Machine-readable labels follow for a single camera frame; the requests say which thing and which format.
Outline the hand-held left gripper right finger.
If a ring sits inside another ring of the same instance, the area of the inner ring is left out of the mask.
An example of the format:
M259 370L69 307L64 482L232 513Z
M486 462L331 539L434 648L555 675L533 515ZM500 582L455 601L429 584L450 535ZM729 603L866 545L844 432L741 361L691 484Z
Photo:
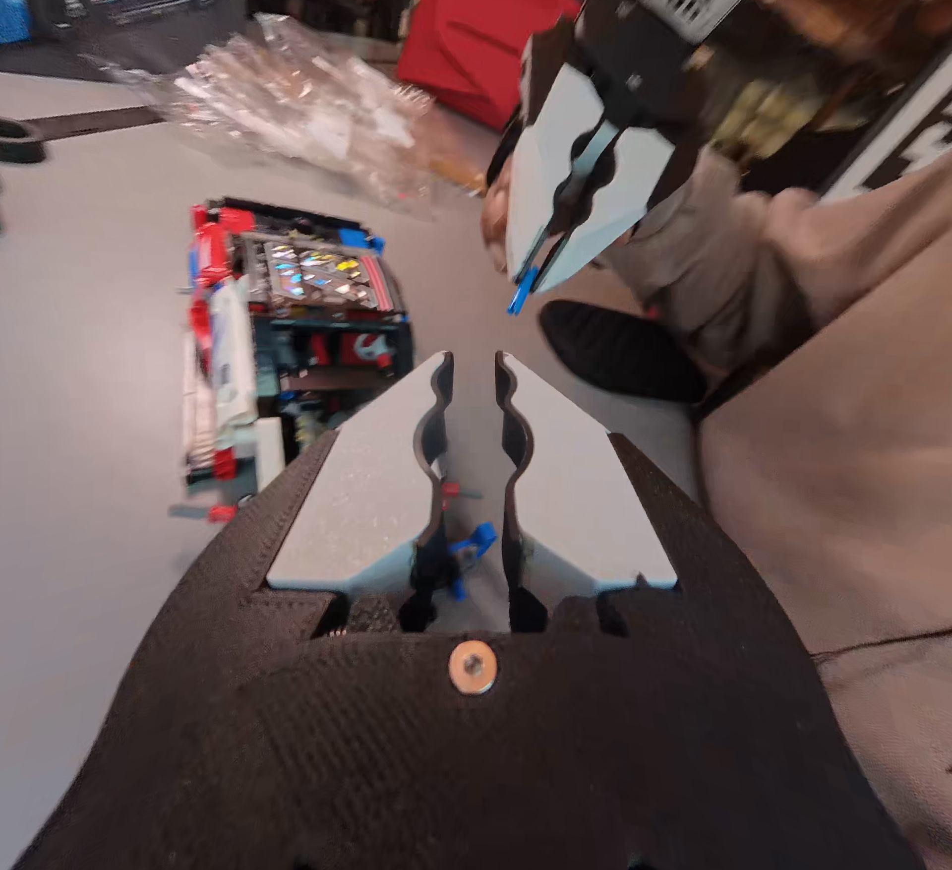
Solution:
M609 431L512 355L494 359L513 464L501 551L511 630L543 630L566 600L678 578Z

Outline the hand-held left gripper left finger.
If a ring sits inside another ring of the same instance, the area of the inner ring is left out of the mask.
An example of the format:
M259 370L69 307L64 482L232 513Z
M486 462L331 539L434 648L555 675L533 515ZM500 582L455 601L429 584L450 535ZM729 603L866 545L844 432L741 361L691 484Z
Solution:
M267 573L269 589L356 602L405 594L398 621L422 632L456 579L441 462L454 356L441 351L337 430Z

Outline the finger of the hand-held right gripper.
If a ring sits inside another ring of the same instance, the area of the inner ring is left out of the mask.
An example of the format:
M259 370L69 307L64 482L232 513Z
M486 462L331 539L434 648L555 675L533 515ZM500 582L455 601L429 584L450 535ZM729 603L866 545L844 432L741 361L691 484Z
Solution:
M509 280L530 269L555 212L556 193L572 172L572 147L601 123L603 105L588 76L565 63L538 116L515 146L506 224Z
M613 149L613 177L595 190L588 216L540 271L534 293L573 277L644 216L673 152L674 146L656 129L628 128L621 134Z

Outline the toy brick race car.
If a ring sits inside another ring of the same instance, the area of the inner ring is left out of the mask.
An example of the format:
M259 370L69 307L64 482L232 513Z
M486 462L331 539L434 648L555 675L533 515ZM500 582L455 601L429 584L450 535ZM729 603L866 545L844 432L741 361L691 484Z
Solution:
M191 210L179 519L216 525L415 367L411 316L359 221L239 197Z

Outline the grey desk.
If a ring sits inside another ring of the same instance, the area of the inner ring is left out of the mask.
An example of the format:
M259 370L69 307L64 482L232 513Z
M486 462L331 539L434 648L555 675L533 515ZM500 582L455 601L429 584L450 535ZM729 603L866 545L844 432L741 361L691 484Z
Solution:
M476 197L438 181L429 214L391 212L168 125L55 140L47 153L2 168L2 868L69 787L150 623L214 534L168 515L183 495L192 205L245 197L360 221L386 241L418 360L455 356L448 465L481 494L453 506L461 521L502 522L512 467L497 350L699 498L680 408L571 376L539 332L543 300L506 316Z

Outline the person's right hand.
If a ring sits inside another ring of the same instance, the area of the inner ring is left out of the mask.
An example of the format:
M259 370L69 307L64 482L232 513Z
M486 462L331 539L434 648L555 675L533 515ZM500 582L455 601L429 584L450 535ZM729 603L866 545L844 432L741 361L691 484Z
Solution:
M506 159L494 182L488 186L482 201L481 237L482 246L491 260L494 270L506 274L506 228L511 181L511 157Z

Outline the red storage bin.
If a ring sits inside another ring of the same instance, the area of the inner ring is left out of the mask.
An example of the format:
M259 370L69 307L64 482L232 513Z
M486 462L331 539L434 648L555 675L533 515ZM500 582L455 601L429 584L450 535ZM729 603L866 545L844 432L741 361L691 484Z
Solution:
M580 7L579 0L420 0L396 76L502 131L520 99L530 37L573 19Z

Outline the person's beige sweatshirt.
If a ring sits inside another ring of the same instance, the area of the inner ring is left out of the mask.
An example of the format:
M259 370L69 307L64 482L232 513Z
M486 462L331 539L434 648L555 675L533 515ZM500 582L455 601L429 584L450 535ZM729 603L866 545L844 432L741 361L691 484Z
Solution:
M796 627L871 786L950 868L951 249L944 236L702 426L715 519Z

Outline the clear plastic bag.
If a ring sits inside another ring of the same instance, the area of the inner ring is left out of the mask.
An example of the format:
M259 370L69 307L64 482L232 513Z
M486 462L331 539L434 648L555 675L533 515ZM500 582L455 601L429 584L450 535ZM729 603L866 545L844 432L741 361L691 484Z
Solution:
M307 170L422 218L438 184L486 192L484 171L431 94L288 16L258 14L251 35L208 44L165 74L83 58L209 151Z

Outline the black rubber toy tyre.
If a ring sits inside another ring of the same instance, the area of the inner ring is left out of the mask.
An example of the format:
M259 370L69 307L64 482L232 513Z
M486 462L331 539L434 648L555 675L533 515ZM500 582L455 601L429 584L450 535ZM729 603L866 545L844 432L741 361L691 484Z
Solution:
M1 164L30 165L46 159L42 138L32 124L1 118Z

